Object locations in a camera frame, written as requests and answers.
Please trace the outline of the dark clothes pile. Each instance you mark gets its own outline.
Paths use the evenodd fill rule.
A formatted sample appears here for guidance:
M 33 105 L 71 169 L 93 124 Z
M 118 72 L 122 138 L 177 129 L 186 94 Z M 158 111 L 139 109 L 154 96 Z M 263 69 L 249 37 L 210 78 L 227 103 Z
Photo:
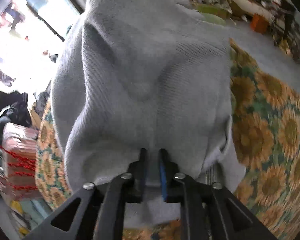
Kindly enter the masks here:
M 31 109 L 28 109 L 28 94 L 17 91 L 0 96 L 0 145 L 4 127 L 11 122 L 16 125 L 38 130 L 42 122 L 43 112 L 49 98 L 48 92 L 41 92 Z

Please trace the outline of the orange paper bag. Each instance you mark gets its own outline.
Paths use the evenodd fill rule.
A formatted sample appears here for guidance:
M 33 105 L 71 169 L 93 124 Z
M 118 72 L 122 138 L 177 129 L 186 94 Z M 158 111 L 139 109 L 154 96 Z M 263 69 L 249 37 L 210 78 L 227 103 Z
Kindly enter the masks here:
M 260 34 L 266 33 L 266 31 L 268 29 L 268 25 L 269 25 L 268 20 L 259 14 L 254 14 L 253 19 L 250 23 L 251 29 L 254 32 L 260 33 Z

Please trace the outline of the green cardboard box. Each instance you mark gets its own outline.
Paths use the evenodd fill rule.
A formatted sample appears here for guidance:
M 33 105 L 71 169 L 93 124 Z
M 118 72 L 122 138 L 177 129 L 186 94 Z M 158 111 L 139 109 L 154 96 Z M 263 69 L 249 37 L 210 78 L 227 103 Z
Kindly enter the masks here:
M 214 5 L 197 4 L 196 10 L 198 10 L 199 12 L 201 12 L 203 14 L 211 14 L 211 15 L 218 16 L 218 17 L 222 18 L 223 20 L 229 18 L 231 15 L 230 12 L 228 12 L 227 10 L 225 10 L 221 7 L 214 6 Z

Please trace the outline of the red patterned bag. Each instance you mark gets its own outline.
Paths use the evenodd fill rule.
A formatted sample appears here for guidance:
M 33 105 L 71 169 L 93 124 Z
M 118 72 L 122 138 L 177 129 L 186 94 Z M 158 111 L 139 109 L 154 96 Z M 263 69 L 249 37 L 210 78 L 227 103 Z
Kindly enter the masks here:
M 40 198 L 36 187 L 38 131 L 7 123 L 0 146 L 0 191 L 12 200 Z

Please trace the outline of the sunflower pattern bed cover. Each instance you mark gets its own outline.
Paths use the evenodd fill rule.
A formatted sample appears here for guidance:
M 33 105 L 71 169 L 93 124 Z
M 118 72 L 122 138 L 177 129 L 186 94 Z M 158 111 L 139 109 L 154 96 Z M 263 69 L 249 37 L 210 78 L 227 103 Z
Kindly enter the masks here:
M 300 95 L 230 40 L 232 135 L 246 168 L 235 196 L 277 239 L 300 239 Z M 35 183 L 53 210 L 71 196 L 50 102 L 40 125 Z M 180 239 L 178 220 L 126 229 L 123 239 Z

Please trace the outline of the grey knit sweater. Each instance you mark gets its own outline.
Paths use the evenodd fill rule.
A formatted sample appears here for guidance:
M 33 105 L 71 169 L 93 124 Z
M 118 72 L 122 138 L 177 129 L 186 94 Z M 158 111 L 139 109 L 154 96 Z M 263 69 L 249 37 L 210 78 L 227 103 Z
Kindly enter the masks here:
M 87 0 L 51 90 L 69 187 L 110 182 L 144 148 L 144 200 L 126 206 L 125 227 L 177 219 L 160 192 L 164 148 L 181 172 L 235 191 L 245 167 L 232 140 L 229 35 L 176 0 Z

